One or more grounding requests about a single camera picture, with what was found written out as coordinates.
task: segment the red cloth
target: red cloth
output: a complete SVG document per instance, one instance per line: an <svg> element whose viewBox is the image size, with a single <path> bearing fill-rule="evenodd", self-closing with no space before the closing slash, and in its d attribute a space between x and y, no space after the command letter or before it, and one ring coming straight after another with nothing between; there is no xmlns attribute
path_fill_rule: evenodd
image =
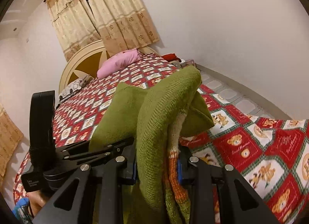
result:
<svg viewBox="0 0 309 224"><path fill-rule="evenodd" d="M167 54L167 55L163 55L162 58L168 62L171 61L179 61L181 62L181 60L175 55L175 54Z"/></svg>

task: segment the tiled floor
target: tiled floor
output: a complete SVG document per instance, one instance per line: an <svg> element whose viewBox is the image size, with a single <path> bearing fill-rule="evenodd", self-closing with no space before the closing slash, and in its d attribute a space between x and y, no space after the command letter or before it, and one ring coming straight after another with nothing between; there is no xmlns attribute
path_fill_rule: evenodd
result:
<svg viewBox="0 0 309 224"><path fill-rule="evenodd" d="M201 72L203 84L208 88L211 88L217 94L219 94L223 99L229 101L241 112L250 115L257 115L260 117L274 118L271 114L265 111L262 107L257 105L255 102L246 98L244 95L238 91L233 90L228 87L225 83L217 80L210 76L208 73Z"/></svg>

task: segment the pink pillow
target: pink pillow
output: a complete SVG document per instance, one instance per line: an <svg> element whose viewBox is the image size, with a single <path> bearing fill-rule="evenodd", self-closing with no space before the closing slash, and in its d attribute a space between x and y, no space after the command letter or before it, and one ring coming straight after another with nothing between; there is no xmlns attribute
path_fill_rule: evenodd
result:
<svg viewBox="0 0 309 224"><path fill-rule="evenodd" d="M139 60L140 56L136 48L125 50L107 59L98 70L97 76L103 79Z"/></svg>

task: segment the curtain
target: curtain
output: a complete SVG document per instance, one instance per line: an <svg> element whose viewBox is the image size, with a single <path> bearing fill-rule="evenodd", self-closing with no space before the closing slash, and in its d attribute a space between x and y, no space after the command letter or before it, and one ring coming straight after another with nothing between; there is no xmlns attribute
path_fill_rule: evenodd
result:
<svg viewBox="0 0 309 224"><path fill-rule="evenodd" d="M67 61L81 48L101 37L86 0L47 0L52 25Z"/></svg>
<svg viewBox="0 0 309 224"><path fill-rule="evenodd" d="M89 0L89 4L110 56L159 40L141 0Z"/></svg>
<svg viewBox="0 0 309 224"><path fill-rule="evenodd" d="M7 163L22 137L22 132L12 122L5 109L0 104L0 188Z"/></svg>

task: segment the checkered blanket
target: checkered blanket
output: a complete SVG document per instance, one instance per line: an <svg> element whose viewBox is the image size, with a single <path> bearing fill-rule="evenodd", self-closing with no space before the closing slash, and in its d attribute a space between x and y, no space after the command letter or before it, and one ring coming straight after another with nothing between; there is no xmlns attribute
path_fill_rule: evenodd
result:
<svg viewBox="0 0 309 224"><path fill-rule="evenodd" d="M119 82L145 89L176 70L161 57L147 54L122 71L93 80L57 109L53 126L56 146L91 138ZM308 120L283 121L245 115L205 85L198 92L215 126L198 136L182 138L180 143L208 164L233 165L280 222L292 223L308 201ZM20 176L28 160L29 154L15 179L15 202L26 195ZM215 203L219 223L216 199Z"/></svg>

